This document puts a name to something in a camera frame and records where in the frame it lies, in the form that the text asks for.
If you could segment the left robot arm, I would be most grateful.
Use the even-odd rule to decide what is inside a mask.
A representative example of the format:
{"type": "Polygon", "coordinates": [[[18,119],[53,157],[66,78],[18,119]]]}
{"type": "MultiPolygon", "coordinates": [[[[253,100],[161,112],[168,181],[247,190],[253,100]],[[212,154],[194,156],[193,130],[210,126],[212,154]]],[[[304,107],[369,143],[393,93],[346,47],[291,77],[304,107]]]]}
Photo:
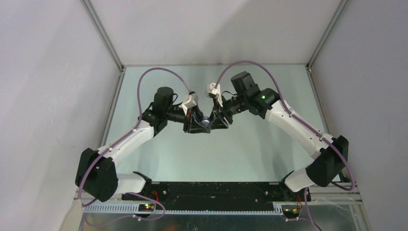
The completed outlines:
{"type": "Polygon", "coordinates": [[[135,126],[111,144],[82,152],[75,178],[79,197],[82,192],[101,202],[115,194],[134,193],[143,201],[151,197],[152,187],[146,184],[146,177],[140,173],[119,174],[117,167],[142,144],[158,135],[169,121],[182,123],[184,130],[188,130],[198,111],[198,97],[191,91],[182,103],[175,104],[174,99],[176,94],[172,88],[160,87],[135,126]]]}

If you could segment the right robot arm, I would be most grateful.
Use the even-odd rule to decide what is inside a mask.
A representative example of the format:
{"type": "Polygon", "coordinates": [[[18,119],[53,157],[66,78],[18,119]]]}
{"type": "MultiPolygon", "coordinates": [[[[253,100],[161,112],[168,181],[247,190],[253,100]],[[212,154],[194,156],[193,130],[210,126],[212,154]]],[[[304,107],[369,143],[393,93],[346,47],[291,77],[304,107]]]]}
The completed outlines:
{"type": "Polygon", "coordinates": [[[326,187],[332,183],[345,167],[349,141],[344,136],[335,138],[318,131],[303,121],[276,91],[270,88],[260,90],[250,73],[238,73],[230,80],[236,94],[228,100],[222,96],[216,83],[206,87],[206,95],[214,99],[214,113],[220,116],[221,122],[228,126],[232,124],[234,115],[249,111],[297,140],[313,159],[311,164],[287,174],[281,180],[282,199],[292,201],[303,188],[312,185],[326,187]]]}

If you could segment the purple earbud charging case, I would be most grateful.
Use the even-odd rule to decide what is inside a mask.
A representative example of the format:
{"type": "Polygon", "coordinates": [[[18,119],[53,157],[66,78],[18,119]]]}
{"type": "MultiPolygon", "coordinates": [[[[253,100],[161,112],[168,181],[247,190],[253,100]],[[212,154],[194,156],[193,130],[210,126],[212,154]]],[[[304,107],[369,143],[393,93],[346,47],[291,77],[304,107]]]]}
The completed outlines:
{"type": "Polygon", "coordinates": [[[201,118],[201,123],[202,123],[205,127],[209,128],[209,127],[210,127],[210,124],[211,124],[211,118],[209,118],[209,117],[207,117],[207,116],[203,116],[203,117],[201,118]]]}

